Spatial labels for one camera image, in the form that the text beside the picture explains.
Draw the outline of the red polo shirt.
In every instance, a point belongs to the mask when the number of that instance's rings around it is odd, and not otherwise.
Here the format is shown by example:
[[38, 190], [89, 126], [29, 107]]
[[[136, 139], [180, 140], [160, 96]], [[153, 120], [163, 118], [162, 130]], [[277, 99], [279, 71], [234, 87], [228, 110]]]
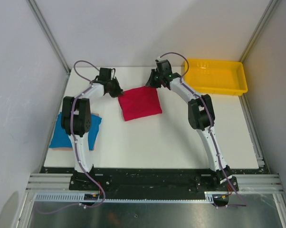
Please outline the red polo shirt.
[[124, 92], [118, 97], [125, 121], [162, 114], [156, 88], [142, 86]]

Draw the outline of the blue t shirt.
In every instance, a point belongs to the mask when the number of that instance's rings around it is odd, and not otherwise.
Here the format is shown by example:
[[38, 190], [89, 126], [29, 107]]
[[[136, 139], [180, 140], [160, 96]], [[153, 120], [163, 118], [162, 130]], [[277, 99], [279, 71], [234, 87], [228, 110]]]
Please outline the blue t shirt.
[[[62, 113], [60, 112], [57, 116], [57, 121], [49, 148], [72, 148], [72, 144], [68, 135], [66, 134], [65, 130], [61, 127], [61, 117]], [[99, 117], [98, 115], [91, 114], [91, 119], [92, 119], [92, 126], [88, 133], [88, 145], [89, 145], [89, 150], [93, 151], [102, 118]]]

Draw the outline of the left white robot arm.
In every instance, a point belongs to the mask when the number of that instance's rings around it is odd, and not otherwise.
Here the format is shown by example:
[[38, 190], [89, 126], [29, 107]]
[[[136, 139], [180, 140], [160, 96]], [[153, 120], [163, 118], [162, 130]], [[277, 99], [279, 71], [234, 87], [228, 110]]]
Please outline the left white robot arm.
[[94, 80], [78, 95], [63, 98], [61, 127], [71, 141], [77, 172], [88, 173], [93, 168], [88, 143], [92, 126], [90, 105], [105, 94], [112, 98], [124, 94], [116, 77], [107, 81]]

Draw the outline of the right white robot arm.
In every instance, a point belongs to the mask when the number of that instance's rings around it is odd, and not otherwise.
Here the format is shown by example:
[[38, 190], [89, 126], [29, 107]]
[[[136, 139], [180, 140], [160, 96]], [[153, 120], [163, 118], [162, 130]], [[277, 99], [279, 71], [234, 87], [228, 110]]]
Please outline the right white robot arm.
[[185, 83], [180, 74], [173, 73], [171, 70], [159, 72], [158, 69], [152, 69], [146, 86], [166, 87], [187, 103], [189, 124], [202, 140], [210, 169], [214, 175], [210, 178], [210, 185], [214, 190], [222, 190], [226, 187], [232, 174], [216, 139], [215, 115], [211, 97], [195, 91]]

